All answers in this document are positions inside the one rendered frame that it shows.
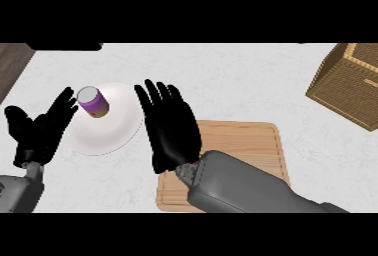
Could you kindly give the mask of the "white round plate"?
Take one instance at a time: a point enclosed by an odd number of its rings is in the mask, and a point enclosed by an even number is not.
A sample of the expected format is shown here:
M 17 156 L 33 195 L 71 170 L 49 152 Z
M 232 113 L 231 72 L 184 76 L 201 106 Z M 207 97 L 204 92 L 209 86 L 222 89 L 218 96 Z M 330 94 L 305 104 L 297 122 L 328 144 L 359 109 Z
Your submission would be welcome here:
M 110 103 L 108 114 L 94 118 L 79 102 L 64 135 L 71 148 L 88 156 L 105 155 L 119 150 L 135 137 L 144 123 L 144 111 L 132 85 L 107 83 L 97 87 Z

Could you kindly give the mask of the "black appliance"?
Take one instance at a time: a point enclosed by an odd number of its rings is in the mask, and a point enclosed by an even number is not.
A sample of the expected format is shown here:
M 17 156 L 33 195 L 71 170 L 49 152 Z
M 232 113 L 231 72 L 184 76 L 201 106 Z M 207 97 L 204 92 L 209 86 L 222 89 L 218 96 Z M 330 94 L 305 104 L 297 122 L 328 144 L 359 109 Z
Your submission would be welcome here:
M 36 51 L 100 51 L 102 43 L 27 43 Z

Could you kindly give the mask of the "wooden cutting board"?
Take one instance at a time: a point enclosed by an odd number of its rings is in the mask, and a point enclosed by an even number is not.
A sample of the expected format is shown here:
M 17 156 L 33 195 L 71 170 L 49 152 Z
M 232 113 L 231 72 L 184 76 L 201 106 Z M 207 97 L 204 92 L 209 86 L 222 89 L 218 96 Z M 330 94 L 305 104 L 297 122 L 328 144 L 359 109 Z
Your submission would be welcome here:
M 274 123 L 198 120 L 203 149 L 219 150 L 290 182 L 280 130 Z M 188 203 L 188 187 L 176 174 L 159 176 L 157 207 L 167 212 L 198 212 Z

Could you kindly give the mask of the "dark brown wooden panel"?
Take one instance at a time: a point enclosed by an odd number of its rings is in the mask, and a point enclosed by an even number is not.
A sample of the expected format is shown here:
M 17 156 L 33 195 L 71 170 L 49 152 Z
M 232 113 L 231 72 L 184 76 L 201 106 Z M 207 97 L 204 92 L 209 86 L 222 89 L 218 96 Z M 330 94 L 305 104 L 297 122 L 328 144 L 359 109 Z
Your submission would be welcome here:
M 35 54 L 26 43 L 0 43 L 0 104 Z

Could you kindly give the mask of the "purple can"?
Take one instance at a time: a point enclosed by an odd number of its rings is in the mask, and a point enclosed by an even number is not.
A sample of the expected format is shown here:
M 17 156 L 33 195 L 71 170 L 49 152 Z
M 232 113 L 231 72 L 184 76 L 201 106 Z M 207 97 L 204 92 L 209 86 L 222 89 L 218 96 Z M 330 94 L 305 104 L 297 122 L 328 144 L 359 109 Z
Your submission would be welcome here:
M 86 86 L 80 89 L 77 102 L 94 118 L 102 118 L 108 114 L 110 103 L 97 87 Z

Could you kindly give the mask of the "brown wicker basket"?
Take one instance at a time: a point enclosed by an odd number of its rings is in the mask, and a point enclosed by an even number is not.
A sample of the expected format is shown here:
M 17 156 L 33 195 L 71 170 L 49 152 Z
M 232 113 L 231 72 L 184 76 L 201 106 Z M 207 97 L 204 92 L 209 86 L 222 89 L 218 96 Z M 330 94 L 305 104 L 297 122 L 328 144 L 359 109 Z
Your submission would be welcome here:
M 378 43 L 339 43 L 306 96 L 368 131 L 378 130 Z

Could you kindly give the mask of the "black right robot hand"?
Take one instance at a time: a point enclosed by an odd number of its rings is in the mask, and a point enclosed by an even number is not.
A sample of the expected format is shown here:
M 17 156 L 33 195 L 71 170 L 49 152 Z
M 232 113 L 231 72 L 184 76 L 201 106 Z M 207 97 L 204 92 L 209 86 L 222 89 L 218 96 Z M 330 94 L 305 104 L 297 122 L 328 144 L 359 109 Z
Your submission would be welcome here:
M 203 147 L 196 115 L 173 85 L 145 80 L 147 88 L 135 86 L 153 148 L 153 167 L 157 174 L 200 160 Z

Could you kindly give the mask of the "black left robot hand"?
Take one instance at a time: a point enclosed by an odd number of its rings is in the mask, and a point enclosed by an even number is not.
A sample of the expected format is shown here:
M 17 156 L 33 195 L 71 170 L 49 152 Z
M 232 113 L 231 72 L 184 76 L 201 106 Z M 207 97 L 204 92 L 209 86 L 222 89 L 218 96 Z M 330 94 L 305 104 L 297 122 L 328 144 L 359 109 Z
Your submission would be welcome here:
M 74 90 L 67 87 L 46 113 L 32 119 L 18 106 L 5 108 L 9 134 L 18 142 L 14 165 L 27 168 L 32 162 L 45 166 L 54 159 L 66 129 L 79 110 Z

